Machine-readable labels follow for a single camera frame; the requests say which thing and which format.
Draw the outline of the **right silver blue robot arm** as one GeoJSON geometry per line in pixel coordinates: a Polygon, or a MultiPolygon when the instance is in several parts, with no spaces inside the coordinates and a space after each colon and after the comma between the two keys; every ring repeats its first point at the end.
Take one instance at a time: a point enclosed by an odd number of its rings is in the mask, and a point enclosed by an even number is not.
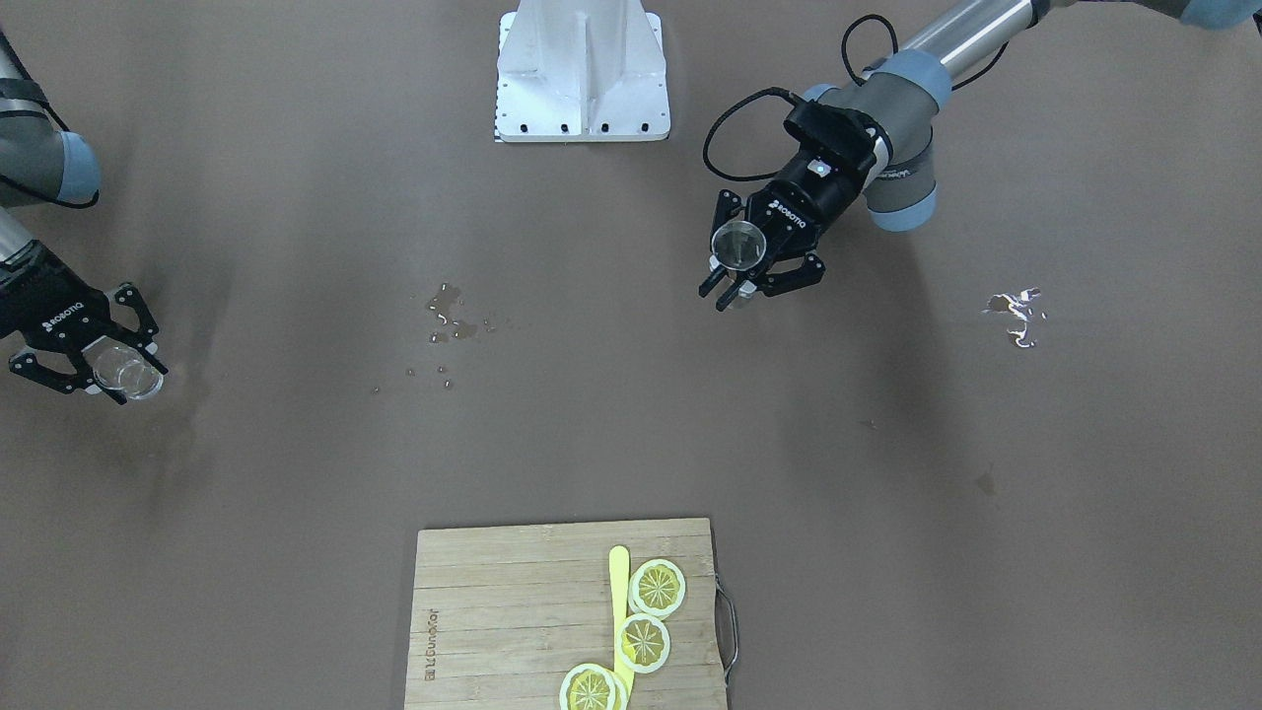
{"type": "Polygon", "coordinates": [[[8,37],[1,45],[1,335],[18,333],[27,343],[8,367],[57,392],[103,392],[116,404],[151,399],[168,370],[140,289],[90,286],[13,214],[27,206],[91,208],[101,170],[8,37]]]}

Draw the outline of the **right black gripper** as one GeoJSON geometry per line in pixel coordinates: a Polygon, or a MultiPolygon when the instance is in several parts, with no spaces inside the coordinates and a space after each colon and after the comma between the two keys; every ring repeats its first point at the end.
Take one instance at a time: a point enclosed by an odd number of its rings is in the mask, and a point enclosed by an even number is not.
{"type": "MultiPolygon", "coordinates": [[[[68,352],[69,347],[83,351],[111,333],[107,298],[78,277],[44,243],[27,243],[3,260],[1,270],[1,337],[19,333],[33,349],[68,352]]],[[[136,317],[134,328],[119,324],[120,342],[156,356],[155,337],[162,328],[140,289],[134,282],[122,282],[109,293],[109,300],[136,317]]],[[[103,387],[86,359],[76,356],[71,363],[74,372],[62,373],[40,364],[34,351],[20,351],[8,364],[14,375],[52,391],[103,393],[114,404],[127,404],[126,395],[103,387]]]]}

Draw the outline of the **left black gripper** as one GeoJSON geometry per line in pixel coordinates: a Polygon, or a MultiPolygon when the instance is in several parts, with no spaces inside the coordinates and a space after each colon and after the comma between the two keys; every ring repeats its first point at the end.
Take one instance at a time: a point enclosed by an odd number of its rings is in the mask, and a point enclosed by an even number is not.
{"type": "MultiPolygon", "coordinates": [[[[771,174],[747,177],[762,182],[745,206],[745,221],[760,230],[764,259],[793,259],[817,247],[822,235],[856,201],[870,183],[872,159],[793,158],[771,174]]],[[[709,240],[709,272],[698,286],[699,298],[718,291],[717,311],[762,295],[777,298],[817,286],[827,266],[817,253],[806,253],[795,269],[767,271],[745,269],[743,203],[731,190],[721,190],[709,240]]]]}

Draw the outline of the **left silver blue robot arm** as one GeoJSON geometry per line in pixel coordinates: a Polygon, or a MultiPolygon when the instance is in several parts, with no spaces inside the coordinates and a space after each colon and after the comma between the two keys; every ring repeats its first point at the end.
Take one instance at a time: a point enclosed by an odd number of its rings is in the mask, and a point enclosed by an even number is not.
{"type": "Polygon", "coordinates": [[[1055,9],[1055,1],[960,1],[906,42],[888,32],[888,54],[862,71],[843,59],[847,84],[757,91],[757,100],[789,105],[782,126],[798,149],[779,170],[753,175],[758,189],[750,195],[718,193],[698,295],[714,295],[724,311],[815,286],[827,270],[817,243],[857,199],[891,233],[933,219],[933,119],[1055,9]]]}

